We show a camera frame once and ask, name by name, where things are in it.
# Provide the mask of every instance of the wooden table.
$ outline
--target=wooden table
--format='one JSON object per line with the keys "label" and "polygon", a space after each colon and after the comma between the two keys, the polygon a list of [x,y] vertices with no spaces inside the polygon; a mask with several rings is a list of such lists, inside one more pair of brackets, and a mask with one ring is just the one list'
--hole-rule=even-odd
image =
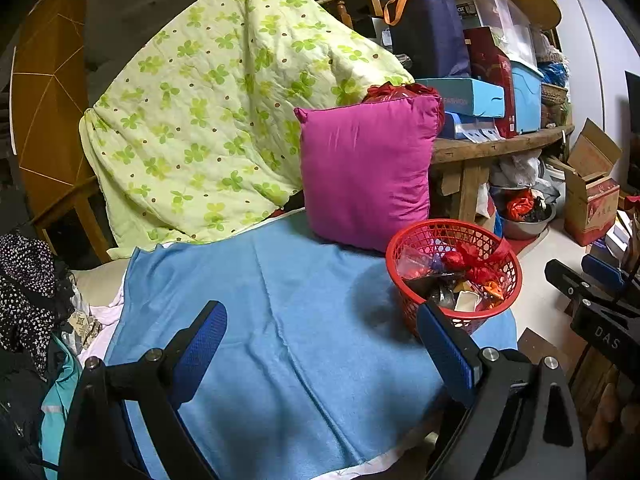
{"label": "wooden table", "polygon": [[496,157],[544,148],[562,139],[563,131],[568,137],[573,130],[574,126],[569,124],[481,144],[436,139],[431,170],[442,176],[440,192],[444,196],[453,195],[450,216],[466,222],[475,220],[478,187],[489,180],[489,168]]}

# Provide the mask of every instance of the magenta cushion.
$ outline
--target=magenta cushion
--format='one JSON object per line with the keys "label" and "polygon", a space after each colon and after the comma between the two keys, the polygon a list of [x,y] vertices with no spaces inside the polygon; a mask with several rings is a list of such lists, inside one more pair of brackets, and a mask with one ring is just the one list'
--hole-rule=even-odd
{"label": "magenta cushion", "polygon": [[444,122],[437,93],[295,113],[316,234],[385,251],[397,231],[429,216],[427,170]]}

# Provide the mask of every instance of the green floral quilt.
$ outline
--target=green floral quilt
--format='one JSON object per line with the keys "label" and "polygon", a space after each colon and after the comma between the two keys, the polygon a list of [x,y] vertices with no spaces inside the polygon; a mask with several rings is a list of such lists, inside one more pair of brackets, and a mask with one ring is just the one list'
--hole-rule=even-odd
{"label": "green floral quilt", "polygon": [[198,0],[80,121],[111,257],[262,221],[302,188],[293,108],[354,104],[386,80],[412,78],[313,0]]}

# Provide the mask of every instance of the open cardboard box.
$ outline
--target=open cardboard box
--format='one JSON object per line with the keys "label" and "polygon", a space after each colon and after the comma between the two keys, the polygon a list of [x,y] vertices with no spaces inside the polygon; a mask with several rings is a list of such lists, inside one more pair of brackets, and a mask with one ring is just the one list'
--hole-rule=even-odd
{"label": "open cardboard box", "polygon": [[564,230],[582,246],[602,238],[616,221],[620,186],[609,173],[622,150],[587,119],[564,167]]}

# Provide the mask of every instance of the orange handle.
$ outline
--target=orange handle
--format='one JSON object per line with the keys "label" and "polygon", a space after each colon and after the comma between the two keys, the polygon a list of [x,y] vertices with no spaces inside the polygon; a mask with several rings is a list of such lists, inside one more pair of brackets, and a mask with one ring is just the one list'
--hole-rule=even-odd
{"label": "orange handle", "polygon": [[396,17],[394,18],[393,21],[390,20],[389,18],[389,9],[388,6],[389,4],[392,4],[395,0],[389,0],[386,5],[385,5],[385,23],[387,25],[397,25],[398,22],[400,21],[400,18],[402,18],[402,12],[404,11],[404,6],[406,5],[406,1],[407,0],[398,0],[398,4],[396,5]]}

